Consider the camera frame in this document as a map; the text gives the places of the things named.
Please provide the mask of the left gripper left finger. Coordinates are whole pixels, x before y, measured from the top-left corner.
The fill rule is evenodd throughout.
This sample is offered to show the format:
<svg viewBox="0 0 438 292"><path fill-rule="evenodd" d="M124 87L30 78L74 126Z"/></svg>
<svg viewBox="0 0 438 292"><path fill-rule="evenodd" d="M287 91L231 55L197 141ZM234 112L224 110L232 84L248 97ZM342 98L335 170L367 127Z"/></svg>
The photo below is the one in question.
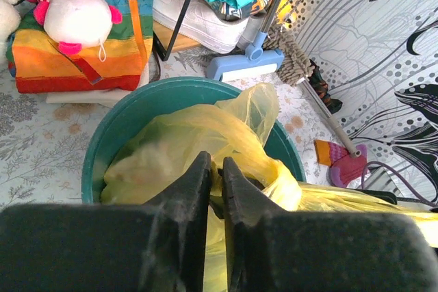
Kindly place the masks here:
<svg viewBox="0 0 438 292"><path fill-rule="evenodd" d="M2 291L201 291L211 158L141 205L1 212Z"/></svg>

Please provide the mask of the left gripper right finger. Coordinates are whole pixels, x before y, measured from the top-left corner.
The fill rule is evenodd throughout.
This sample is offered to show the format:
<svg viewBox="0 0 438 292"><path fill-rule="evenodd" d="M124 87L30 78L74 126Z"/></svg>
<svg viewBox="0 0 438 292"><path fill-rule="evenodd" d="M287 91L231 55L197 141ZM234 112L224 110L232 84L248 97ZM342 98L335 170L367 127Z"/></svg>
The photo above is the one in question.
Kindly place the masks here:
<svg viewBox="0 0 438 292"><path fill-rule="evenodd" d="M223 163L230 291L436 291L437 255L389 213L286 211Z"/></svg>

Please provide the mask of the yellow trash bag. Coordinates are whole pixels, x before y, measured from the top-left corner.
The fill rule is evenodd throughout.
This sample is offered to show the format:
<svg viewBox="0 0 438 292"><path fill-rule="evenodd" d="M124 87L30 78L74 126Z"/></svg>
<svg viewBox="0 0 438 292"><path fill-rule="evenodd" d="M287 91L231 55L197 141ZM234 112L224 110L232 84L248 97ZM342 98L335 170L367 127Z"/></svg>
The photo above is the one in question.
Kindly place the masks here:
<svg viewBox="0 0 438 292"><path fill-rule="evenodd" d="M127 219L107 291L436 291L437 215L301 183L265 142L276 93L155 117L104 174Z"/></svg>

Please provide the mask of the teal trash bin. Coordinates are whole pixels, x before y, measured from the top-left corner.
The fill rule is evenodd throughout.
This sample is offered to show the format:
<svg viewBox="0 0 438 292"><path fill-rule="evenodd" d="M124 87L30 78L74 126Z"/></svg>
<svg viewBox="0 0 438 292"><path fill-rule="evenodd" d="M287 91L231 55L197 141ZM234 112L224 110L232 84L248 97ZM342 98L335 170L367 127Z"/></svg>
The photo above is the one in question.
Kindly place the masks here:
<svg viewBox="0 0 438 292"><path fill-rule="evenodd" d="M180 178L201 152L211 158L209 199L220 196L230 157L262 192L294 211L304 172L277 122L269 83L240 91L211 79L165 79L124 97L95 131L83 165L85 204L144 204Z"/></svg>

